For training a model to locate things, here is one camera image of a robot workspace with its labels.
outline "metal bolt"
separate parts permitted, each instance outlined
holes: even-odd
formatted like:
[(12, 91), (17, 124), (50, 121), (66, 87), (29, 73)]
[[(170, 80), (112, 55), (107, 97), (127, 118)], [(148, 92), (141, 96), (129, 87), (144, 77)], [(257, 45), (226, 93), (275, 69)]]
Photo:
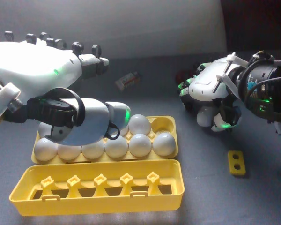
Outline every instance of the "metal bolt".
[(23, 103), (19, 99), (14, 99), (9, 103), (8, 109), (13, 113), (13, 112), (17, 111), (22, 105), (23, 105)]

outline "gray tabletop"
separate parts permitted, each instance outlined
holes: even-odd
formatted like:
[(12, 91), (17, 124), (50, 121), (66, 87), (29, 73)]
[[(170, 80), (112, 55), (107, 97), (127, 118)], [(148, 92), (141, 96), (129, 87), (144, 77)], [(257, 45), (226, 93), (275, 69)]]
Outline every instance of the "gray tabletop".
[[(176, 93), (174, 75), (195, 61), (208, 62), (225, 54), (139, 60), (111, 60), (110, 70), (86, 81), (78, 92), (84, 98), (121, 101), (132, 114), (170, 115), (175, 118), (185, 193), (176, 211), (22, 217), (8, 196), (24, 171), (38, 122), (0, 124), (0, 224), (280, 224), (281, 136), (274, 126), (242, 107), (242, 123), (229, 134), (213, 133), (196, 123), (196, 114), (184, 109)], [(276, 52), (281, 59), (281, 52)], [(137, 85), (119, 92), (114, 81), (133, 71), (142, 74)], [(244, 153), (247, 176), (229, 173), (227, 152)]]

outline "gray wall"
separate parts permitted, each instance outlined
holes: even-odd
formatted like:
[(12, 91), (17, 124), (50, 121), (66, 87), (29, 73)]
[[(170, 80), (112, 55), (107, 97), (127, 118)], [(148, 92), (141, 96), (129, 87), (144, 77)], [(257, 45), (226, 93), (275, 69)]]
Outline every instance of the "gray wall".
[(226, 50), (220, 0), (0, 0), (0, 41), (6, 30), (98, 44), (110, 59)]

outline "yellow egg carton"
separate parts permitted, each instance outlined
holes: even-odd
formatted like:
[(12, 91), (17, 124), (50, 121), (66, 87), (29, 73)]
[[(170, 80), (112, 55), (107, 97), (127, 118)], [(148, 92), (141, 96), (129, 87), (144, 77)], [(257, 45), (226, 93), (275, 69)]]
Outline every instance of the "yellow egg carton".
[[(56, 156), (45, 165), (29, 167), (9, 196), (23, 216), (176, 210), (184, 184), (178, 153), (175, 120), (171, 116), (147, 117), (151, 142), (163, 132), (176, 141), (173, 154), (162, 157), (152, 150), (145, 157), (130, 152), (118, 159), (104, 153), (90, 160), (80, 154), (65, 161)], [(124, 138), (129, 143), (132, 134)], [(33, 162), (41, 164), (32, 152)]]
[[(174, 138), (176, 142), (176, 148), (175, 151), (170, 154), (169, 156), (159, 156), (157, 155), (153, 150), (150, 151), (150, 153), (144, 157), (136, 157), (133, 154), (131, 154), (129, 151), (120, 158), (112, 158), (109, 157), (106, 152), (103, 153), (103, 155), (96, 159), (89, 159), (86, 158), (82, 153), (80, 155), (73, 159), (73, 160), (64, 160), (60, 158), (58, 155), (56, 155), (53, 159), (43, 162), (38, 160), (34, 155), (34, 147), (31, 155), (31, 160), (36, 164), (62, 164), (62, 163), (78, 163), (78, 162), (110, 162), (110, 161), (127, 161), (127, 160), (152, 160), (152, 159), (167, 159), (167, 158), (173, 158), (178, 154), (178, 143), (177, 143), (177, 133), (176, 133), (176, 124), (175, 119), (171, 116), (149, 116), (147, 117), (151, 124), (151, 131), (147, 135), (150, 138), (151, 143), (153, 143), (153, 140), (155, 137), (157, 137), (160, 133), (170, 133)], [(127, 143), (129, 144), (130, 139), (133, 137), (133, 134), (131, 134), (129, 131), (126, 135), (124, 135), (124, 138), (126, 139)], [(36, 143), (40, 139), (39, 134), (37, 133)]]

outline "yellow block with two holes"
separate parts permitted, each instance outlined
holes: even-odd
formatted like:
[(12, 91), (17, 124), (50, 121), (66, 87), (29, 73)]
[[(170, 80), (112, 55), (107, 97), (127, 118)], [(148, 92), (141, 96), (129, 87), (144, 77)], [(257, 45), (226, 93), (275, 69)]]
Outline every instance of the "yellow block with two holes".
[(244, 155), (241, 151), (228, 151), (230, 173), (235, 176), (245, 175)]

